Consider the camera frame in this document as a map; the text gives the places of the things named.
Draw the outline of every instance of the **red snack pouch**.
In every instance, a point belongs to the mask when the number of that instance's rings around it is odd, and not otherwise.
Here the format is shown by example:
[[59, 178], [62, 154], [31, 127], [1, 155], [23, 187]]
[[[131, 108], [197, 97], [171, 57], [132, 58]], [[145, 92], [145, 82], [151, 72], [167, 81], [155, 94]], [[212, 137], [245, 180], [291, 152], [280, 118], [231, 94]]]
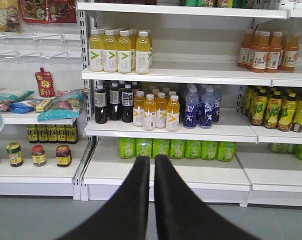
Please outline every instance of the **red snack pouch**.
[[74, 0], [47, 0], [50, 23], [76, 23]]
[[35, 78], [39, 87], [39, 94], [41, 97], [47, 98], [55, 96], [53, 80], [49, 71], [44, 71], [44, 68], [40, 68], [40, 72], [35, 73]]

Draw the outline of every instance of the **small bottle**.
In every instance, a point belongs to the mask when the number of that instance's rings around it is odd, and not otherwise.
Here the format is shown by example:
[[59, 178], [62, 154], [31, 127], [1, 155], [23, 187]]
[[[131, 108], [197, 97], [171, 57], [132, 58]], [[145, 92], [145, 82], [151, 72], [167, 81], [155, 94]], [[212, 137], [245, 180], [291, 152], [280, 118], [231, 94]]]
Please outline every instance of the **small bottle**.
[[39, 167], [46, 164], [45, 151], [42, 145], [35, 145], [32, 147], [33, 165]]
[[144, 102], [143, 129], [150, 131], [155, 129], [156, 103], [153, 94], [147, 94]]
[[107, 122], [107, 97], [106, 89], [103, 85], [98, 85], [94, 93], [94, 105], [95, 105], [95, 122], [97, 124], [103, 124]]

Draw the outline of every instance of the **yellow bottle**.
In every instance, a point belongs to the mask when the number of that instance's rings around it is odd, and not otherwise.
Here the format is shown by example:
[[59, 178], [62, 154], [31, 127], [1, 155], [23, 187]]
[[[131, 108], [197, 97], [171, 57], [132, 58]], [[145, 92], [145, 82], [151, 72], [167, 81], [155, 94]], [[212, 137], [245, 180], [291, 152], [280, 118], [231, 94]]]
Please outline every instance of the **yellow bottle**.
[[158, 129], [165, 128], [167, 101], [164, 92], [157, 94], [156, 102], [156, 124]]
[[150, 131], [155, 129], [156, 103], [153, 94], [147, 94], [144, 102], [143, 129]]
[[132, 65], [131, 39], [128, 31], [120, 31], [117, 41], [117, 71], [119, 73], [130, 73]]

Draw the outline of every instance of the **hanging product package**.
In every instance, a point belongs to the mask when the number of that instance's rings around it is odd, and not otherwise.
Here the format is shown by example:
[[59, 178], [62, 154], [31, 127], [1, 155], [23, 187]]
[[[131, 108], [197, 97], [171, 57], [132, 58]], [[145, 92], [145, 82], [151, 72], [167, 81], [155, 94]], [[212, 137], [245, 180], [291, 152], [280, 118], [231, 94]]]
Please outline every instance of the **hanging product package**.
[[17, 0], [0, 0], [0, 32], [20, 33]]
[[20, 0], [20, 3], [25, 22], [49, 24], [46, 0]]
[[47, 0], [50, 23], [76, 23], [74, 0]]

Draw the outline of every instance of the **bottle label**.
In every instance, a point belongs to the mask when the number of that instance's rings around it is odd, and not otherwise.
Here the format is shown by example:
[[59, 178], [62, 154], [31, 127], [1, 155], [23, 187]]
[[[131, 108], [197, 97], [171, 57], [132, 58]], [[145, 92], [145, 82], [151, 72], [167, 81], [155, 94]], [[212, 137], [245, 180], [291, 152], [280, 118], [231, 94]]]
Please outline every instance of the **bottle label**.
[[102, 71], [103, 70], [103, 50], [102, 49], [89, 49], [90, 56], [90, 69], [92, 71]]
[[137, 51], [135, 71], [138, 74], [147, 74], [150, 71], [150, 52]]
[[280, 52], [269, 52], [269, 56], [267, 58], [266, 68], [267, 69], [277, 69], [279, 65], [279, 60], [281, 57]]
[[268, 52], [255, 51], [253, 68], [255, 69], [265, 69], [268, 57]]
[[116, 50], [103, 50], [103, 69], [106, 72], [117, 70]]
[[94, 93], [94, 105], [96, 107], [105, 107], [107, 104], [106, 92], [95, 92]]
[[143, 109], [134, 108], [133, 109], [133, 124], [137, 127], [143, 126]]
[[158, 129], [165, 128], [166, 122], [166, 110], [157, 110], [156, 111], [156, 125]]
[[283, 66], [284, 67], [295, 67], [295, 63], [297, 61], [297, 57], [299, 55], [298, 51], [285, 51], [284, 59], [283, 59]]
[[131, 51], [118, 51], [117, 52], [117, 70], [119, 73], [131, 72], [132, 65], [132, 52]]
[[249, 50], [250, 49], [247, 47], [241, 47], [239, 60], [238, 60], [239, 63], [241, 63], [241, 64], [247, 63]]

